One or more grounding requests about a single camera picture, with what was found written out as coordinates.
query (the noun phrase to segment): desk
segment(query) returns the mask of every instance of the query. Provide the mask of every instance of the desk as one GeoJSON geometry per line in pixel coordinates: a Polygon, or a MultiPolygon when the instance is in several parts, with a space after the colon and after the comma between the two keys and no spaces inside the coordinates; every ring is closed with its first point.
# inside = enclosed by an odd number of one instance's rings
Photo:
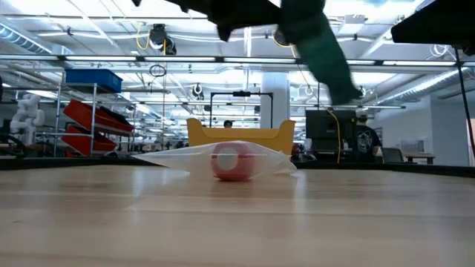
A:
{"type": "Polygon", "coordinates": [[[473,266],[475,179],[155,166],[0,171],[0,266],[473,266]]]}
{"type": "Polygon", "coordinates": [[[429,165],[433,165],[433,159],[436,158],[433,154],[429,153],[414,153],[414,152],[402,152],[402,156],[407,158],[408,162],[413,162],[414,159],[426,159],[429,165]]]}

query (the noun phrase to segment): black t-shirt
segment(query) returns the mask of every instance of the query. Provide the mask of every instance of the black t-shirt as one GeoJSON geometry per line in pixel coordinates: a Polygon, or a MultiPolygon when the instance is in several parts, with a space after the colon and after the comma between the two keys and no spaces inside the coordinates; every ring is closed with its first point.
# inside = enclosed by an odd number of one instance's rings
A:
{"type": "Polygon", "coordinates": [[[373,149],[376,146],[382,146],[378,135],[372,128],[366,125],[357,125],[355,130],[356,140],[358,140],[358,160],[363,162],[374,162],[375,156],[373,154],[373,149]]]}

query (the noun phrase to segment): computer monitor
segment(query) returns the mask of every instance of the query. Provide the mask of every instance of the computer monitor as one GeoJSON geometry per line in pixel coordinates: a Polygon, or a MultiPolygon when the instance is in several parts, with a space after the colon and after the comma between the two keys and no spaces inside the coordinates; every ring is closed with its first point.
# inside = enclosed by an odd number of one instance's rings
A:
{"type": "Polygon", "coordinates": [[[338,147],[343,148],[343,140],[348,143],[349,148],[355,148],[355,111],[332,111],[338,119],[340,127],[340,140],[338,140],[338,127],[335,117],[329,111],[305,112],[307,139],[312,140],[314,151],[336,151],[338,147]]]}

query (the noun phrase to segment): transparent plastic bag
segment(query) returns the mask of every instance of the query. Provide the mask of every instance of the transparent plastic bag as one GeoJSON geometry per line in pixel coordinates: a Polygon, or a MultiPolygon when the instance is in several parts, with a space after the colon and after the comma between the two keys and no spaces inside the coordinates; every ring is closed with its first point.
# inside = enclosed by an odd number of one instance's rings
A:
{"type": "Polygon", "coordinates": [[[134,156],[154,164],[190,173],[208,174],[225,181],[244,181],[272,174],[293,174],[289,157],[251,142],[220,142],[134,156]]]}

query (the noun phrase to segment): red and white object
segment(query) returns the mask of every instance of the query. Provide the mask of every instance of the red and white object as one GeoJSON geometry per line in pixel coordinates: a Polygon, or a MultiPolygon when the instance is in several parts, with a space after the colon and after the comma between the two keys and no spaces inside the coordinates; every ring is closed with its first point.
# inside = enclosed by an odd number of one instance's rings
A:
{"type": "Polygon", "coordinates": [[[223,181],[247,181],[254,171],[255,155],[244,142],[222,142],[214,147],[211,166],[223,181]]]}

